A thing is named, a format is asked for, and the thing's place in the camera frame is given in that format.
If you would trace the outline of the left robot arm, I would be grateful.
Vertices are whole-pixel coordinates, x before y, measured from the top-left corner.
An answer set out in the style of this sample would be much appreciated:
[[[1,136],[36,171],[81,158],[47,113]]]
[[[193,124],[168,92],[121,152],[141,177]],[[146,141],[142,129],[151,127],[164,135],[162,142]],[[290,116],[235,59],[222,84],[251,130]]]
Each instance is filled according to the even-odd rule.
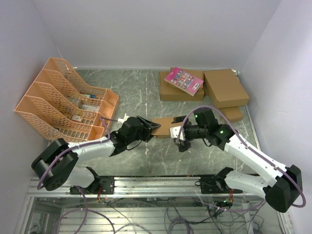
[[[119,155],[130,150],[134,142],[149,142],[158,123],[140,116],[126,117],[121,127],[96,140],[66,142],[63,138],[54,140],[31,164],[39,178],[37,189],[53,191],[70,181],[72,185],[93,194],[99,189],[99,176],[92,168],[78,167],[84,161]]]

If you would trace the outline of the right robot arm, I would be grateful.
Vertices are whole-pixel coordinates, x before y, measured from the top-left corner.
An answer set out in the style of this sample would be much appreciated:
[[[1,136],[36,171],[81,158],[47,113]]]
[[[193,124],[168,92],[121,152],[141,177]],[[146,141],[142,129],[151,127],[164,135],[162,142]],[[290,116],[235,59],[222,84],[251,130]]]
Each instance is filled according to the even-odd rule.
[[[240,135],[229,120],[224,124],[218,123],[214,112],[223,116],[215,107],[196,107],[190,112],[195,116],[195,125],[188,121],[190,114],[187,114],[180,126],[170,128],[171,138],[179,151],[189,149],[194,139],[206,139],[209,145],[237,157],[257,174],[248,175],[233,168],[224,168],[217,174],[214,184],[219,192],[234,189],[251,193],[264,199],[280,213],[296,207],[295,201],[301,197],[302,204],[299,207],[303,208],[306,198],[303,194],[301,170],[295,165],[286,166],[269,157]]]

